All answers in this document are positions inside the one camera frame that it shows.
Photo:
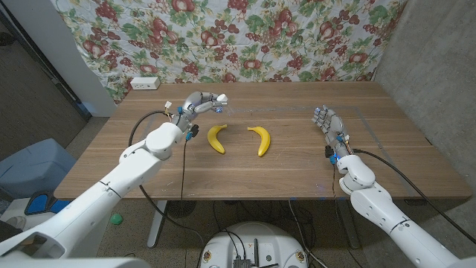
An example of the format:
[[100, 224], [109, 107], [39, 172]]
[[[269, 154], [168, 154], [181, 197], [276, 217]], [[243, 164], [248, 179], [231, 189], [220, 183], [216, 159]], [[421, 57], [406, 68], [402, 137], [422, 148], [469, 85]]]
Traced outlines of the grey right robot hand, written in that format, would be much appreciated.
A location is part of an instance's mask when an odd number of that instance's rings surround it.
[[353, 154], [350, 148], [350, 135], [337, 113], [323, 105], [314, 111], [312, 122], [323, 132], [325, 141], [337, 158]]

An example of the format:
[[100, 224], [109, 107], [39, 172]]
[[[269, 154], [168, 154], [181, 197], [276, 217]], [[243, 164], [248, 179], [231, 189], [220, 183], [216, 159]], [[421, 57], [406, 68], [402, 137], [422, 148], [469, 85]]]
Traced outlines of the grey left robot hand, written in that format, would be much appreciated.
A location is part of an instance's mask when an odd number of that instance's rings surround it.
[[184, 104], [178, 108], [178, 114], [172, 122], [182, 131], [186, 132], [191, 128], [192, 121], [199, 115], [207, 111], [217, 110], [228, 105], [226, 94], [215, 94], [211, 92], [194, 92], [187, 97]]

